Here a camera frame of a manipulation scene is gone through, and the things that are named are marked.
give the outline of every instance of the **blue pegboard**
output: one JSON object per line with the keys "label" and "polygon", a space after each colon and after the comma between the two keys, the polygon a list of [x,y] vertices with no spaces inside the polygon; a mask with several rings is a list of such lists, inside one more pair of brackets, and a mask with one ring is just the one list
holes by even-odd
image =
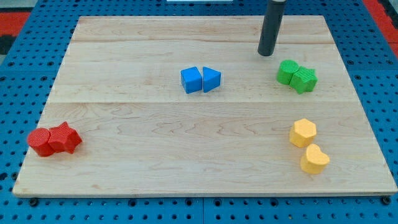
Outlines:
{"label": "blue pegboard", "polygon": [[[39,0],[0,67],[0,223],[398,223],[398,197],[30,199],[11,193],[79,16],[262,15],[263,0]],[[286,14],[324,15],[354,87],[398,177],[398,62],[359,0],[289,1]]]}

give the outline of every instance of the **red block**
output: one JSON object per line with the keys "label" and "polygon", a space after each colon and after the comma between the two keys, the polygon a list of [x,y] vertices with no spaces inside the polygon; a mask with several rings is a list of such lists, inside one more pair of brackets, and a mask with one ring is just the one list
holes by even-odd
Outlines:
{"label": "red block", "polygon": [[28,135],[27,143],[39,156],[51,156],[54,154],[54,150],[49,145],[49,139],[49,130],[37,128]]}
{"label": "red block", "polygon": [[60,126],[50,128],[49,144],[55,152],[68,152],[73,154],[77,145],[81,143],[81,138],[76,130],[69,127],[67,122]]}

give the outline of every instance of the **green block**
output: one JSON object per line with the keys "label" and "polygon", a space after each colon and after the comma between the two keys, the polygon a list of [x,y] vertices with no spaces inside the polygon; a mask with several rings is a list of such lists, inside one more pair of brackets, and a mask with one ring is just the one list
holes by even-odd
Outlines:
{"label": "green block", "polygon": [[284,60],[279,65],[276,80],[284,85],[288,85],[292,79],[293,73],[299,70],[300,66],[293,60]]}
{"label": "green block", "polygon": [[318,78],[315,76],[315,69],[300,67],[300,69],[293,74],[289,85],[294,88],[298,94],[302,94],[303,92],[313,91],[317,81]]}

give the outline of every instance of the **yellow rounded block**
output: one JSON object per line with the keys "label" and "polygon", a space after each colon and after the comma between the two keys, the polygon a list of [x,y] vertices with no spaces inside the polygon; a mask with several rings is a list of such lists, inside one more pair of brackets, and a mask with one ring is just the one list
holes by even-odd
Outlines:
{"label": "yellow rounded block", "polygon": [[289,133],[289,141],[297,147],[305,147],[312,143],[317,135],[317,126],[307,119],[295,121]]}
{"label": "yellow rounded block", "polygon": [[304,156],[301,157],[300,166],[304,172],[320,174],[329,162],[329,156],[321,152],[319,146],[311,144],[305,150]]}

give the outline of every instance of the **wooden board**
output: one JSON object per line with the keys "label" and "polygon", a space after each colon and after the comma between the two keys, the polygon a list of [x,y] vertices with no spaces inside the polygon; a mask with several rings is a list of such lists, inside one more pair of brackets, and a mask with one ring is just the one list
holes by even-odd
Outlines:
{"label": "wooden board", "polygon": [[[322,16],[285,16],[271,57],[257,53],[262,16],[81,17],[40,127],[68,121],[73,155],[28,150],[18,197],[265,197],[397,191]],[[316,68],[313,93],[276,82],[282,60]],[[185,94],[180,70],[223,73]],[[293,122],[317,124],[330,156],[300,169]]]}

